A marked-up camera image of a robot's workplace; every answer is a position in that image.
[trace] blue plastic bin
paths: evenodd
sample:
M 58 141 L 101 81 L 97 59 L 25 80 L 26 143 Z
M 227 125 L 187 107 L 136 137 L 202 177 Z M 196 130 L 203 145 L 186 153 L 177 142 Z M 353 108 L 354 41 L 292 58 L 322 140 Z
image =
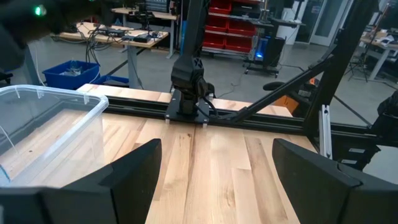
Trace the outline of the blue plastic bin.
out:
M 109 81 L 109 80 L 114 80 L 114 81 L 125 83 L 125 84 L 129 83 L 129 79 L 128 78 L 121 78 L 121 77 L 113 77 L 113 76 L 110 76 L 110 75 L 104 75 L 103 77 L 98 78 L 95 81 L 93 81 L 92 84 L 102 85 L 102 84 L 104 84 L 104 82 Z
M 98 74 L 100 66 L 97 63 L 86 63 L 81 61 L 76 62 L 78 67 L 81 67 L 84 72 L 77 76 L 70 75 L 60 75 L 61 73 L 67 71 L 70 68 L 72 61 L 65 62 L 63 64 L 57 65 L 53 68 L 43 71 L 47 85 L 55 88 L 63 88 L 67 90 L 77 90 L 82 85 L 92 81 L 95 76 L 100 77 Z

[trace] transparent plastic container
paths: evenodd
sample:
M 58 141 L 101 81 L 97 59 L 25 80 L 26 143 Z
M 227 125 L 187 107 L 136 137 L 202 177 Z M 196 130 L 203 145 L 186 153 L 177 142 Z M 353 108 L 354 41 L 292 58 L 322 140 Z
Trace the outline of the transparent plastic container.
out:
M 63 187 L 103 167 L 107 106 L 93 93 L 0 88 L 0 186 Z

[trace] wooden table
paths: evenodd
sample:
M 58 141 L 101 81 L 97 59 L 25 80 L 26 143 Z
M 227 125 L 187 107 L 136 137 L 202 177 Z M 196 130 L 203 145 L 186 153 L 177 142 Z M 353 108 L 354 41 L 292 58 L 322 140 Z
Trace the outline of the wooden table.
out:
M 128 7 L 120 7 L 120 8 L 112 9 L 112 12 L 119 13 L 119 14 L 123 15 L 123 26 L 124 27 L 127 27 L 127 16 L 136 11 L 137 11 L 137 9 L 132 9 L 132 8 L 128 8 Z M 170 23 L 171 23 L 171 26 L 170 26 L 170 48 L 169 48 L 169 54 L 166 57 L 166 58 L 170 59 L 174 54 L 174 37 L 175 37 L 174 24 L 175 24 L 175 21 L 177 20 L 177 16 L 173 16 L 170 13 L 166 13 L 166 12 L 152 12 L 152 13 L 154 14 L 155 18 L 170 20 Z
M 90 22 L 84 22 L 82 24 L 77 25 L 78 30 L 81 33 L 66 33 L 63 32 L 59 35 L 61 38 L 65 39 L 75 39 L 75 40 L 83 40 L 87 39 L 90 36 L 90 31 L 95 30 L 95 26 L 93 23 Z M 140 34 L 146 34 L 147 31 L 145 30 L 134 30 L 132 28 L 128 27 L 120 27 L 120 26 L 112 26 L 111 28 L 113 29 L 121 29 L 121 30 L 128 30 L 126 32 L 126 35 L 131 35 L 131 36 L 137 36 Z M 137 75 L 137 48 L 136 47 L 142 47 L 142 48 L 151 48 L 155 44 L 157 44 L 159 41 L 165 39 L 168 36 L 168 32 L 159 32 L 159 38 L 156 39 L 151 39 L 148 43 L 140 43 L 140 42 L 135 42 L 135 41 L 121 41 L 121 38 L 109 38 L 108 36 L 105 35 L 97 35 L 95 37 L 95 41 L 101 42 L 101 43 L 107 43 L 107 42 L 114 42 L 117 41 L 119 44 L 123 44 L 127 46 L 127 64 L 129 67 L 129 86 L 130 88 L 139 88 L 139 81 L 138 81 L 138 75 Z
M 79 91 L 168 102 L 170 93 L 84 85 Z M 217 108 L 250 103 L 214 99 Z M 280 106 L 264 114 L 291 116 Z M 162 165 L 146 223 L 298 223 L 277 176 L 272 142 L 283 138 L 315 151 L 303 136 L 103 114 L 104 153 L 114 161 L 153 138 Z
M 373 46 L 378 46 L 382 49 L 384 49 L 383 54 L 381 55 L 380 59 L 377 61 L 376 66 L 373 68 L 373 71 L 369 77 L 369 80 L 374 80 L 376 75 L 379 73 L 380 68 L 388 58 L 388 55 L 390 54 L 391 50 L 398 50 L 398 44 L 389 44 L 387 47 L 383 46 L 381 43 L 376 42 L 375 40 L 371 42 L 371 39 L 369 37 L 362 37 L 361 41 L 364 42 L 365 44 L 372 44 Z

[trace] gray floor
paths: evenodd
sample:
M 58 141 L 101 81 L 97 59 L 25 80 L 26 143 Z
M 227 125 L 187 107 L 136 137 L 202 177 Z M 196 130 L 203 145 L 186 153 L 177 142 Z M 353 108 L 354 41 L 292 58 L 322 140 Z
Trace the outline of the gray floor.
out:
M 85 60 L 85 45 L 83 44 L 69 44 L 65 42 L 54 42 L 52 39 L 46 37 L 34 44 L 30 45 L 33 58 L 35 60 L 35 53 L 37 49 L 38 55 L 38 70 L 41 72 L 47 68 L 53 67 L 67 60 Z M 119 48 L 109 48 L 102 52 L 97 52 L 98 60 L 101 64 L 101 74 L 106 74 L 121 62 L 127 59 L 126 53 L 119 53 Z M 286 46 L 282 53 L 280 63 L 282 65 L 293 65 L 302 68 L 307 68 L 313 62 L 316 62 L 326 51 L 326 47 L 318 45 L 302 45 L 296 44 L 294 46 Z M 174 61 L 178 55 L 174 55 L 167 60 L 167 53 L 151 52 L 146 50 L 137 58 L 137 72 L 142 80 L 146 90 L 154 91 L 168 91 L 170 88 L 170 74 Z M 262 86 L 268 82 L 273 81 L 287 81 L 300 73 L 297 68 L 280 67 L 280 74 L 278 79 L 267 76 L 259 72 L 249 72 L 248 75 L 243 75 L 244 68 L 242 67 L 242 60 L 239 58 L 202 56 L 203 64 L 205 66 L 206 81 L 214 84 L 216 87 L 216 96 L 223 93 L 232 93 L 224 95 L 222 98 L 228 100 L 250 101 L 254 102 L 266 94 L 262 90 Z M 15 77 L 12 79 L 13 84 L 24 83 L 24 78 L 20 75 L 20 71 L 15 71 Z M 119 77 L 127 77 L 127 66 L 120 69 L 114 74 Z M 377 115 L 377 106 L 388 96 L 391 96 L 395 89 L 377 82 L 369 82 L 348 78 L 351 74 L 343 77 L 336 96 L 342 99 L 346 104 L 350 105 L 355 111 L 363 116 L 370 123 L 373 123 Z M 337 123 L 358 124 L 365 125 L 357 116 L 350 112 L 345 106 L 333 99 L 331 104 L 331 120 Z M 388 151 L 388 155 L 394 155 L 398 158 L 396 150 L 383 149 Z M 376 166 L 369 172 L 384 173 L 383 169 L 386 164 L 383 162 L 385 157 L 378 159 L 383 153 L 375 156 L 376 164 L 381 163 L 383 166 Z M 398 182 L 398 177 L 393 177 L 394 181 Z

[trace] red storage bin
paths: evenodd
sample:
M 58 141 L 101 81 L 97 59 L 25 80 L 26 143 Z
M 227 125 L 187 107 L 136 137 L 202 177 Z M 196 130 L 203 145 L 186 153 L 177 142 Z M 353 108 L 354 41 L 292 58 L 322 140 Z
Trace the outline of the red storage bin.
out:
M 242 37 L 227 37 L 225 49 L 249 53 L 251 50 L 251 39 Z
M 231 8 L 232 4 L 229 1 L 212 0 L 210 3 L 209 12 L 229 15 Z
M 231 20 L 228 23 L 228 32 L 231 34 L 253 36 L 256 33 L 256 27 L 250 22 Z
M 210 16 L 207 19 L 206 30 L 226 32 L 228 20 L 220 17 Z
M 225 46 L 225 37 L 218 34 L 205 34 L 203 46 L 223 49 Z

